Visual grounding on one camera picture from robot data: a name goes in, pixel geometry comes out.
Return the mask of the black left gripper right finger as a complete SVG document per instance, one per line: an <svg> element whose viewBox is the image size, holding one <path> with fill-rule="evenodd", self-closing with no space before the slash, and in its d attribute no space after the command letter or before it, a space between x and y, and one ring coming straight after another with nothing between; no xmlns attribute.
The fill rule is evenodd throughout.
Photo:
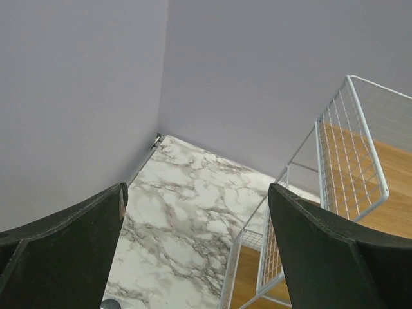
<svg viewBox="0 0 412 309"><path fill-rule="evenodd" d="M411 308L411 240L359 225L283 186L270 218L293 308Z"/></svg>

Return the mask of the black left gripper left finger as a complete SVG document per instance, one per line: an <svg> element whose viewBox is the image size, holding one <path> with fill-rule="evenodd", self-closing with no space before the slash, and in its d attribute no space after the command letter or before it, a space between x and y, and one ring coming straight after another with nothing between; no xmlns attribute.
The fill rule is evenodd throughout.
<svg viewBox="0 0 412 309"><path fill-rule="evenodd" d="M100 308L128 203L118 183L1 233L1 308Z"/></svg>

